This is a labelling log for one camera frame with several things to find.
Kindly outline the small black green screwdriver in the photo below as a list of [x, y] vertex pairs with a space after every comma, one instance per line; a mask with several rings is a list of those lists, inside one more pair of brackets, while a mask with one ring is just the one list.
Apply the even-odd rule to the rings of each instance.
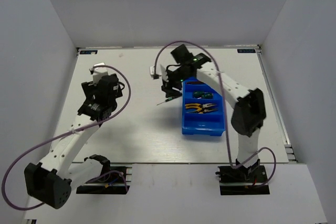
[[177, 96], [173, 96], [173, 97], [166, 98], [164, 101], [158, 103], [157, 105], [161, 105], [161, 104], [163, 104], [163, 103], [167, 103], [167, 102], [173, 101], [173, 100], [178, 99], [178, 98], [180, 98], [180, 97], [181, 97], [181, 95], [177, 95]]

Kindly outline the yellow long nose pliers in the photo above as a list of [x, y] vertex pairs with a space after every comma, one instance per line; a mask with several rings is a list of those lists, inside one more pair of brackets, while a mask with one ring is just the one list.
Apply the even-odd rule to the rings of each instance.
[[207, 109], [207, 108], [212, 108], [215, 107], [216, 103], [204, 103], [204, 104], [200, 104], [200, 103], [187, 103], [185, 104], [185, 108], [186, 109]]

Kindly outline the green stubby screwdriver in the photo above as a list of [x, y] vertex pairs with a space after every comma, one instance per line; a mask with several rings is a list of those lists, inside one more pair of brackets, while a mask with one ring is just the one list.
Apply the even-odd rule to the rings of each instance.
[[211, 92], [204, 92], [202, 95], [203, 99], [212, 99], [213, 98], [213, 94]]
[[199, 99], [202, 97], [202, 95], [204, 94], [203, 91], [194, 91], [193, 92], [193, 98]]

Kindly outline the dark hex key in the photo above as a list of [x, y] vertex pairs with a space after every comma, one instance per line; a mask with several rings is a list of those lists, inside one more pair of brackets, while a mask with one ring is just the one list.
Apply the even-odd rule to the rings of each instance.
[[187, 81], [185, 84], [186, 85], [201, 85], [201, 84], [204, 84], [204, 83], [201, 82], [201, 81]]

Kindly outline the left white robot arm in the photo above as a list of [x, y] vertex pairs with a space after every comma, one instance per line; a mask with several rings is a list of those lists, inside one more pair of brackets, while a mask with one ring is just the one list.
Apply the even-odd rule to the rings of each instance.
[[116, 99], [122, 97], [116, 74], [103, 74], [81, 84], [86, 99], [71, 126], [71, 135], [62, 137], [38, 164], [29, 163], [25, 182], [30, 196], [55, 208], [61, 208], [72, 190], [96, 178], [104, 182], [110, 178], [110, 161], [101, 155], [86, 157], [78, 168], [70, 167], [87, 140], [117, 108]]

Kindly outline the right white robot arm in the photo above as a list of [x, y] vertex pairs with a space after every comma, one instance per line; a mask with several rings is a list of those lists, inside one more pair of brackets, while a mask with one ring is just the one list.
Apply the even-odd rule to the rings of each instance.
[[238, 154], [236, 160], [229, 161], [238, 177], [247, 182], [256, 175], [260, 166], [258, 139], [266, 118], [264, 94], [259, 88], [249, 89], [226, 73], [220, 71], [215, 58], [203, 49], [200, 54], [192, 54], [185, 42], [171, 51], [175, 61], [175, 70], [161, 67], [161, 90], [167, 100], [181, 97], [182, 83], [194, 77], [205, 83], [222, 96], [223, 108], [229, 104], [233, 108], [230, 122], [238, 134]]

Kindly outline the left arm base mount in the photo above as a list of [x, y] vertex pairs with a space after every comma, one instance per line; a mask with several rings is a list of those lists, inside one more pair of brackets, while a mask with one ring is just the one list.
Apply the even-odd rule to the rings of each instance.
[[131, 185], [131, 166], [113, 166], [104, 156], [92, 155], [92, 160], [102, 164], [101, 176], [76, 189], [78, 195], [126, 195]]

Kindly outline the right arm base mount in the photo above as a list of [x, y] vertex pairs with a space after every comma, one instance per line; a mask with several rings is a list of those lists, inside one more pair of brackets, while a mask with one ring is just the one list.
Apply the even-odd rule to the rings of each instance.
[[268, 177], [264, 165], [260, 165], [251, 175], [245, 175], [230, 166], [219, 166], [215, 172], [219, 180], [222, 196], [269, 195]]

